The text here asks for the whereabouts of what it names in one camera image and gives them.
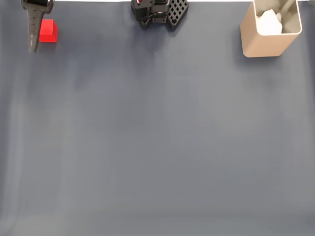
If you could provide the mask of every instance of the white tissue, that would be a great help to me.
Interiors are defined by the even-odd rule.
[[[261,35],[277,35],[282,33],[281,14],[270,9],[262,16],[256,16],[257,31]]]

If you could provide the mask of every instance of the black perforated plate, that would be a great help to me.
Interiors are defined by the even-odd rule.
[[[167,12],[168,23],[171,28],[176,28],[188,10],[187,0],[170,0],[169,11]]]

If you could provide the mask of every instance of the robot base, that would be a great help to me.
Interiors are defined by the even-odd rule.
[[[187,13],[187,0],[165,0],[163,3],[157,1],[132,0],[131,9],[136,20],[144,28],[150,23],[164,23],[175,30]]]

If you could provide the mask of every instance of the red block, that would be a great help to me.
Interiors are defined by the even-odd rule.
[[[43,19],[41,22],[39,41],[41,43],[57,43],[58,27],[54,20]]]

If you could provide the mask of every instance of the beige container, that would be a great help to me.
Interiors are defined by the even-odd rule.
[[[277,14],[287,0],[254,0],[241,23],[243,53],[248,58],[277,57],[301,33],[302,23],[297,0],[282,16],[282,34],[261,35],[257,32],[256,17],[273,9]]]

